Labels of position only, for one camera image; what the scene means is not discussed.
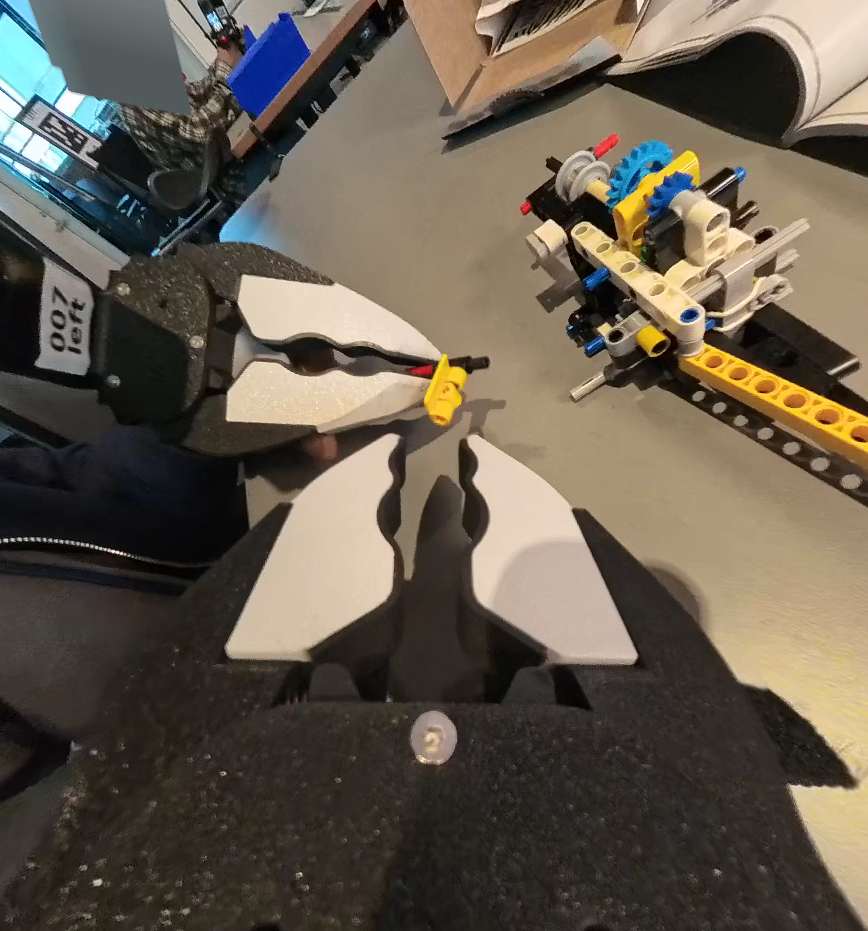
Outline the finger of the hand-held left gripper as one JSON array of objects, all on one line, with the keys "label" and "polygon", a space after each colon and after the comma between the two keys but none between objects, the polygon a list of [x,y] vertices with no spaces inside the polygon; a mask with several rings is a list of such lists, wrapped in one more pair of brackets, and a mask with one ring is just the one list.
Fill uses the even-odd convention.
[{"label": "finger of the hand-held left gripper", "polygon": [[226,393],[228,423],[345,431],[380,425],[422,407],[429,377],[409,374],[426,362],[389,364],[359,358],[304,373],[279,356],[255,355]]},{"label": "finger of the hand-held left gripper", "polygon": [[441,351],[411,323],[339,283],[318,284],[245,274],[236,300],[257,343],[285,347],[318,340],[338,350],[439,360]]}]

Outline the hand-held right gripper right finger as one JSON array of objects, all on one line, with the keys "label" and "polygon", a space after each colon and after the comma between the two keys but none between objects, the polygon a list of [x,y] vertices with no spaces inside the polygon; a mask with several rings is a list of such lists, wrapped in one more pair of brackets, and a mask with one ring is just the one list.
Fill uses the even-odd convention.
[{"label": "hand-held right gripper right finger", "polygon": [[638,651],[570,503],[483,436],[460,443],[466,604],[551,665],[630,667]]}]

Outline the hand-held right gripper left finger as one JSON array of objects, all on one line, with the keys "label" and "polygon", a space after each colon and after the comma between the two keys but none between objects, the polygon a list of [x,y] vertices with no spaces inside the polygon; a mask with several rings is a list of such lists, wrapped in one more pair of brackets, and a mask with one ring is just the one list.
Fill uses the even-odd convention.
[{"label": "hand-held right gripper left finger", "polygon": [[404,581],[403,437],[351,453],[294,499],[225,644],[243,661],[318,661],[395,608]]}]

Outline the yellow lego piece black axle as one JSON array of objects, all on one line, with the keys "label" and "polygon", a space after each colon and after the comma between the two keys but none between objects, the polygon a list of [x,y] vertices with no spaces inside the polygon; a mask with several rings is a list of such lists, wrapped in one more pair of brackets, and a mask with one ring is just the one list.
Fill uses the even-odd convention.
[{"label": "yellow lego piece black axle", "polygon": [[464,401],[464,389],[469,376],[491,366],[487,355],[442,355],[432,370],[423,405],[428,418],[439,427],[451,424],[454,414]]}]

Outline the lego technic model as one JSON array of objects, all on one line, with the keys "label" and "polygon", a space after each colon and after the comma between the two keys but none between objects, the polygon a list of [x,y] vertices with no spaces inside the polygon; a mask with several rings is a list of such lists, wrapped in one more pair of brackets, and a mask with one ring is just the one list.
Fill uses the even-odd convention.
[{"label": "lego technic model", "polygon": [[614,165],[613,134],[561,159],[521,214],[533,267],[577,300],[566,323],[607,356],[572,389],[661,385],[868,508],[868,400],[859,357],[783,306],[806,219],[754,225],[741,166],[704,174],[692,150],[640,143]]}]

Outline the open lego instruction booklet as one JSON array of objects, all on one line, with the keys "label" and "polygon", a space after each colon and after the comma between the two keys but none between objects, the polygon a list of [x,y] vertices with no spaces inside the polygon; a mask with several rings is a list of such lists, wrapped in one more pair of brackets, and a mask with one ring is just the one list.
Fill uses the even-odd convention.
[{"label": "open lego instruction booklet", "polygon": [[606,76],[786,147],[868,136],[868,1],[652,2]]}]

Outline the black office chair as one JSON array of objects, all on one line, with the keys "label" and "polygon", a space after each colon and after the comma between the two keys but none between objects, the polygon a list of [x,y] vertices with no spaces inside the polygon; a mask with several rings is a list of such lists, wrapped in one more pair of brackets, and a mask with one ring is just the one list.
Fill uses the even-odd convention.
[{"label": "black office chair", "polygon": [[190,165],[152,172],[147,178],[147,192],[157,208],[174,215],[220,192],[230,161],[227,133],[218,130]]}]

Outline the black and white marker sign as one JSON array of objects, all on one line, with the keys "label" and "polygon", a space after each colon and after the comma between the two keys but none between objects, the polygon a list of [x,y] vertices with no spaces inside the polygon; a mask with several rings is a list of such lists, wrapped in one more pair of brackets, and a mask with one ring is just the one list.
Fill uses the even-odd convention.
[{"label": "black and white marker sign", "polygon": [[103,140],[41,97],[33,96],[16,121],[89,169],[101,169],[97,155]]}]

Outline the small blue plastic bin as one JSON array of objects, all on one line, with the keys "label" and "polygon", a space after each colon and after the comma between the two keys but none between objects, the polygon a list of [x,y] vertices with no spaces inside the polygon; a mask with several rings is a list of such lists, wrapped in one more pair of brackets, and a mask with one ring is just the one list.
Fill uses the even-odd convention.
[{"label": "small blue plastic bin", "polygon": [[294,18],[285,11],[259,36],[244,26],[243,37],[244,56],[226,82],[242,110],[257,118],[288,85],[311,52]]}]

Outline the wooden-edged office table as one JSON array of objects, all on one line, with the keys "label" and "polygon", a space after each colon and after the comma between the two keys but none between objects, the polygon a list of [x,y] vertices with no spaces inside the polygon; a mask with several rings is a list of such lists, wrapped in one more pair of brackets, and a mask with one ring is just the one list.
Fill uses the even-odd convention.
[{"label": "wooden-edged office table", "polygon": [[300,26],[311,53],[260,115],[242,117],[231,127],[228,138],[234,158],[247,157],[264,140],[271,141],[277,133],[304,120],[315,99],[352,58],[358,35],[371,16],[382,11],[375,1],[342,2],[342,6],[330,24],[316,27],[317,32],[305,24]]}]

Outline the person's dark clothing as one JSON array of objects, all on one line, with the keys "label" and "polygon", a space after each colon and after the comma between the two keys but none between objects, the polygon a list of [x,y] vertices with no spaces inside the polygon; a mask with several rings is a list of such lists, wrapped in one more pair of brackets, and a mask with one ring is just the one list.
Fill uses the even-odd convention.
[{"label": "person's dark clothing", "polygon": [[0,803],[92,738],[127,660],[210,565],[0,540]]}]

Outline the cardboard box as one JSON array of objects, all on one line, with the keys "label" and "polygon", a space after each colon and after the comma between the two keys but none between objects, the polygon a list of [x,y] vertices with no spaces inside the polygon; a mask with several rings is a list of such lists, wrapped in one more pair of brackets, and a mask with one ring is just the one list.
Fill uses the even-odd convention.
[{"label": "cardboard box", "polygon": [[456,115],[472,115],[505,94],[553,86],[627,51],[648,2],[589,2],[560,25],[498,54],[480,33],[481,2],[417,1],[405,6]]}]

